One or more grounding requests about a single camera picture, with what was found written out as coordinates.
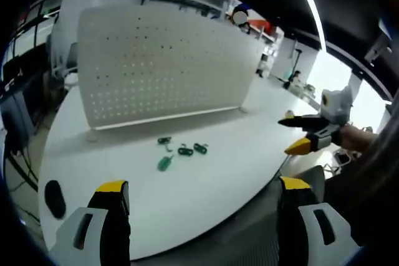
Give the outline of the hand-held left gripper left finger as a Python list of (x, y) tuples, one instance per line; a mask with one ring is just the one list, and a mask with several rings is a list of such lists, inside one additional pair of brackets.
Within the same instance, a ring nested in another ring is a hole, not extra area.
[(49, 257), (56, 265), (130, 265), (128, 182), (96, 189), (58, 228)]

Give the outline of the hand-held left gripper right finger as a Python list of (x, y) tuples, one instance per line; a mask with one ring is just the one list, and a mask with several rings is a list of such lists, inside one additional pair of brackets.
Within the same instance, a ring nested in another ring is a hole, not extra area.
[(279, 181), (279, 265), (348, 265), (360, 250), (350, 224), (304, 180), (281, 176)]

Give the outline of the person's right hand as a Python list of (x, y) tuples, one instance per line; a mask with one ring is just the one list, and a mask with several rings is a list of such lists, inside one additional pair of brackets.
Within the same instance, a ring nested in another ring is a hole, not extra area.
[(340, 146), (348, 151), (363, 153), (376, 140), (378, 134), (362, 131), (352, 125), (340, 128)]

